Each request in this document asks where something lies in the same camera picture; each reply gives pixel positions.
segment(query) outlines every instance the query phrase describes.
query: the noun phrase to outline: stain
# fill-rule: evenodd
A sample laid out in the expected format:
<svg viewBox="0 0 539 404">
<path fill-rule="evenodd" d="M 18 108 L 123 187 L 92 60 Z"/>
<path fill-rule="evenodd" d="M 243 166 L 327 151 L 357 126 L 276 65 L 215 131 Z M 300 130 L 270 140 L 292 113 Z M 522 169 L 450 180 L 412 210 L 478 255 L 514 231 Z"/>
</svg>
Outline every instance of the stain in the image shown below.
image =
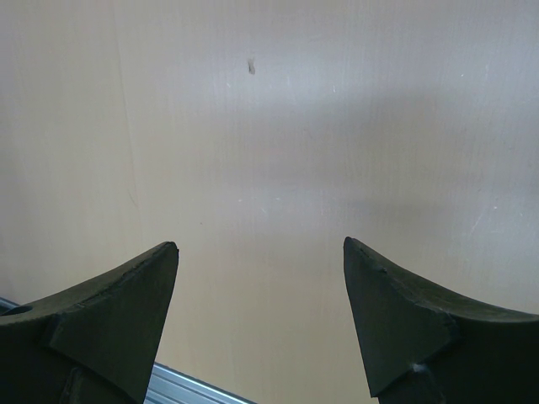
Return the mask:
<svg viewBox="0 0 539 404">
<path fill-rule="evenodd" d="M 247 66 L 249 69 L 249 74 L 254 74 L 256 71 L 254 70 L 254 58 L 251 57 L 247 59 Z"/>
</svg>

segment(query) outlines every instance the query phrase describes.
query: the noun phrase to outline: dark mark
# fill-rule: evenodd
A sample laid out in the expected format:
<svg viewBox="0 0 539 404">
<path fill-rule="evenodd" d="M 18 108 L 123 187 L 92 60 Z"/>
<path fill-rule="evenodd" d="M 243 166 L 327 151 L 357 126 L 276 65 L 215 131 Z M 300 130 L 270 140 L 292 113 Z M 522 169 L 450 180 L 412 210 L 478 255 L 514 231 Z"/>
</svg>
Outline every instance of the dark mark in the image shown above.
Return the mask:
<svg viewBox="0 0 539 404">
<path fill-rule="evenodd" d="M 254 74 L 256 71 L 254 70 L 254 58 L 247 59 L 247 66 L 249 68 L 249 74 Z"/>
</svg>

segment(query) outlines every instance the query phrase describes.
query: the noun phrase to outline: beige surface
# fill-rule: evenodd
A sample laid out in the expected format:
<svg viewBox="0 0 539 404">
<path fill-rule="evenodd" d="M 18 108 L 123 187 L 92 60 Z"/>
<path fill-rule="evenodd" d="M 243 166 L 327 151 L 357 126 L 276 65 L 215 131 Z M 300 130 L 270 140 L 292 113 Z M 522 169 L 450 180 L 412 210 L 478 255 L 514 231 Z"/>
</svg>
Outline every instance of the beige surface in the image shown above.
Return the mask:
<svg viewBox="0 0 539 404">
<path fill-rule="evenodd" d="M 371 402 L 345 236 L 539 313 L 538 2 L 1 4 L 0 295 L 175 240 L 158 360 L 278 404 Z"/>
</svg>

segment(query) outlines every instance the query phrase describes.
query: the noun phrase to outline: black plastic part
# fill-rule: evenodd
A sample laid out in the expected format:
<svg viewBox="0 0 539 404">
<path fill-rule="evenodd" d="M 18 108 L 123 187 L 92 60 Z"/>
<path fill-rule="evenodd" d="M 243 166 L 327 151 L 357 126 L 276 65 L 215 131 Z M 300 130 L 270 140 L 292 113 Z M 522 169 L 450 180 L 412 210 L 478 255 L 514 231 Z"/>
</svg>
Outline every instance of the black plastic part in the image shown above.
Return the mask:
<svg viewBox="0 0 539 404">
<path fill-rule="evenodd" d="M 165 242 L 0 316 L 0 402 L 143 403 L 178 268 Z"/>
<path fill-rule="evenodd" d="M 539 316 L 459 295 L 352 238 L 344 275 L 380 403 L 539 402 Z"/>
</svg>

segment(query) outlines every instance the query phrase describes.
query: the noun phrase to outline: wood grain surface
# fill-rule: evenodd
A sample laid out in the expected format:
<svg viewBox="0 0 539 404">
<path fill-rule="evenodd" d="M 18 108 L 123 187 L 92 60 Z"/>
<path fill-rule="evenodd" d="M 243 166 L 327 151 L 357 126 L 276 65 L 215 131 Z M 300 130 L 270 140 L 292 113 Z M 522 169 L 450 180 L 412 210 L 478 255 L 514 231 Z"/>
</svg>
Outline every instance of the wood grain surface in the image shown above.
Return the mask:
<svg viewBox="0 0 539 404">
<path fill-rule="evenodd" d="M 371 403 L 353 236 L 539 313 L 539 3 L 0 1 L 0 295 L 174 240 L 157 360 Z"/>
</svg>

